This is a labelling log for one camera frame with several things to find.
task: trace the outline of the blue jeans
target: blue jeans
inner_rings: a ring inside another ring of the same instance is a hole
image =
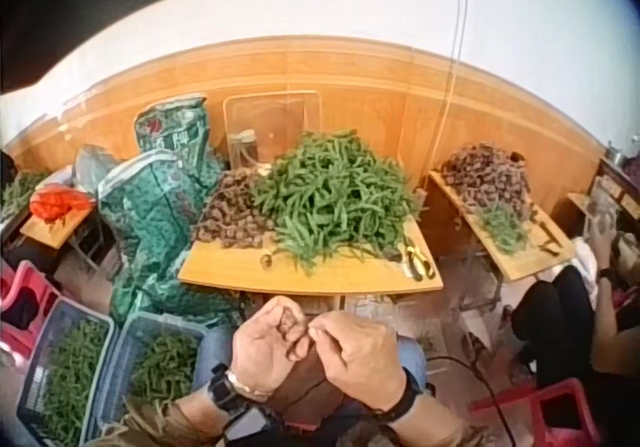
[[[211,369],[216,365],[231,364],[233,332],[228,326],[215,327],[202,339],[196,360],[193,390],[198,390],[209,382]],[[411,372],[420,390],[424,391],[427,384],[427,361],[420,344],[409,337],[398,336],[398,357],[402,366]],[[337,439],[358,422],[358,415],[366,412],[367,409],[360,402],[347,400],[324,420],[316,434],[326,439]]]

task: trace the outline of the silver bracelet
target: silver bracelet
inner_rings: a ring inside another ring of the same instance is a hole
[[[271,397],[272,392],[264,392],[260,390],[253,390],[244,385],[242,382],[238,380],[236,374],[231,372],[231,369],[227,369],[225,372],[225,376],[229,383],[233,386],[233,388],[238,392],[238,394],[243,397],[248,397],[249,399],[255,400],[256,402],[266,402],[269,397]]]

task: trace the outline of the hand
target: hand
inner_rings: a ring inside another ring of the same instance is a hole
[[[601,214],[591,222],[589,245],[598,264],[598,270],[609,267],[611,262],[611,243],[616,236],[615,226],[609,215]]]
[[[231,372],[253,391],[273,392],[293,364],[307,355],[306,332],[300,306],[287,297],[274,297],[233,336]]]
[[[346,312],[327,312],[309,323],[309,336],[329,382],[372,409],[388,411],[407,382],[396,335],[383,324]]]

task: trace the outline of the wire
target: wire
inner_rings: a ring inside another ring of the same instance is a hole
[[[327,379],[320,379],[318,382],[316,382],[315,384],[312,384],[311,386],[309,386],[309,388],[307,390],[305,390],[301,395],[299,395],[298,397],[296,397],[295,399],[293,399],[291,402],[288,402],[287,404],[284,405],[284,407],[282,408],[282,411],[285,412],[287,409],[289,409],[289,407],[291,407],[292,405],[297,404],[298,402],[300,402],[302,399],[304,399],[307,395],[309,395],[311,393],[312,390],[316,389],[317,387],[320,387],[322,384],[325,383]]]
[[[444,123],[447,120],[447,116],[449,114],[451,98],[453,97],[453,89],[456,84],[456,78],[458,77],[458,66],[460,65],[460,58],[462,57],[464,34],[467,30],[466,27],[468,10],[469,0],[464,0],[464,4],[462,3],[462,0],[457,0],[456,24],[453,31],[453,42],[451,45],[451,63],[449,64],[449,69],[447,71],[447,80],[445,81],[445,95],[442,99],[442,103],[440,104],[440,109],[438,110],[438,116],[436,117],[435,122],[436,138],[433,142],[433,147],[430,149],[429,155],[425,157],[425,163],[422,166],[423,168],[421,172],[424,172],[424,167],[431,164],[431,162],[433,161],[433,157],[435,156],[438,145],[440,144],[440,139],[442,138]]]
[[[504,430],[507,432],[507,436],[509,437],[509,440],[511,441],[511,445],[515,447],[516,439],[513,436],[513,432],[511,432],[511,428],[509,427],[509,423],[507,422],[507,419],[505,418],[504,414],[502,413],[502,409],[500,408],[500,404],[498,403],[498,400],[496,399],[496,394],[493,392],[493,389],[489,385],[489,382],[487,382],[487,380],[484,378],[484,376],[482,375],[482,372],[480,372],[478,367],[476,367],[475,365],[469,365],[469,364],[461,361],[460,359],[456,359],[455,357],[451,357],[450,355],[437,355],[435,357],[427,358],[427,362],[433,362],[433,361],[436,361],[436,360],[448,360],[450,362],[455,362],[456,364],[461,365],[465,369],[469,370],[474,375],[474,377],[476,379],[478,379],[480,382],[482,382],[482,384],[484,384],[486,389],[489,391],[489,395],[491,396],[491,400],[493,402],[493,405],[495,406],[496,411],[498,412],[498,416],[500,417],[500,422],[502,422],[502,426],[504,427]]]
[[[427,362],[434,362],[436,360],[448,360],[450,362],[455,362],[456,364],[464,367],[469,372],[471,372],[473,374],[473,376],[476,379],[478,379],[485,386],[485,388],[489,391],[489,395],[491,396],[491,400],[493,402],[493,405],[495,406],[496,411],[498,412],[498,416],[500,417],[500,422],[502,422],[502,426],[504,427],[504,430],[506,431],[507,436],[509,437],[509,441],[511,442],[511,445],[515,447],[516,446],[515,437],[513,436],[513,432],[511,431],[511,428],[509,427],[509,423],[507,422],[507,419],[504,416],[504,413],[502,412],[502,409],[500,408],[500,404],[498,404],[498,400],[496,399],[496,394],[493,391],[493,389],[491,388],[491,385],[489,385],[489,382],[487,382],[487,380],[484,378],[484,376],[482,375],[482,372],[480,372],[478,367],[476,367],[475,364],[469,365],[469,364],[463,362],[460,359],[457,359],[455,357],[451,357],[450,355],[437,355],[435,357],[427,358]],[[288,402],[284,406],[282,411],[284,412],[287,409],[289,409],[291,406],[293,406],[293,405],[297,404],[298,402],[300,402],[307,395],[309,395],[314,389],[316,389],[317,387],[320,387],[325,381],[326,381],[326,379],[321,379],[318,382],[316,382],[316,383],[312,384],[311,386],[309,386],[309,388],[307,388],[307,390],[305,390],[301,395],[296,397],[291,402]],[[341,416],[341,418],[352,418],[352,417],[353,418],[365,418],[365,417],[370,417],[371,415],[372,414],[370,412],[365,412],[365,413],[358,413],[358,414],[349,414],[349,415]]]

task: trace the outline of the black pants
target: black pants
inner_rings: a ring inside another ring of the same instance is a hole
[[[591,368],[594,313],[575,267],[565,267],[551,283],[536,282],[513,311],[511,323],[536,360],[538,388],[570,377],[580,379],[606,444],[638,445],[640,383]],[[580,427],[575,402],[569,397],[545,402],[542,410],[547,425]]]
[[[580,272],[565,267],[553,282],[538,281],[513,311],[513,332],[536,359],[539,388],[591,372],[593,309]]]

